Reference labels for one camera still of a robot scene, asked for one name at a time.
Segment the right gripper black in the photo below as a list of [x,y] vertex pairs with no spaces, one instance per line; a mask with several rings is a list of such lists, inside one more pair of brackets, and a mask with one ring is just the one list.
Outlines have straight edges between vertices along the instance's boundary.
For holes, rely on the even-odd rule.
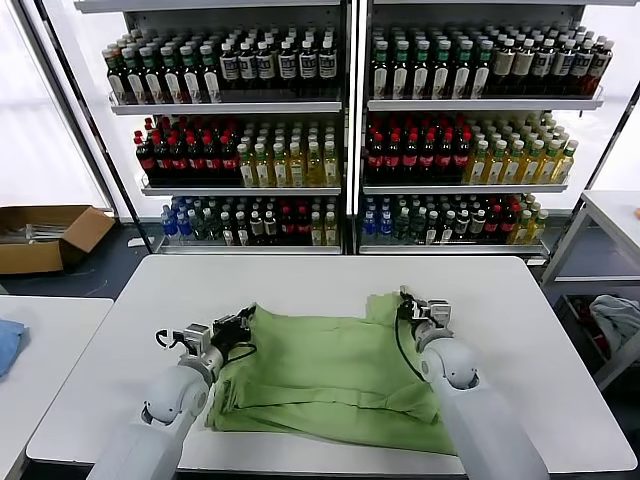
[[406,285],[400,286],[399,294],[402,298],[399,305],[400,320],[415,325],[428,319],[429,304],[426,300],[413,296]]

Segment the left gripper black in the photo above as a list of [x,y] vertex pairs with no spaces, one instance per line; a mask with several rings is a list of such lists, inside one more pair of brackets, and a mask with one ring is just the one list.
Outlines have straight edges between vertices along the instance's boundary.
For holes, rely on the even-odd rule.
[[251,339],[250,324],[256,308],[256,305],[250,305],[238,313],[216,319],[212,324],[211,344],[219,351],[230,351],[237,344],[248,342]]

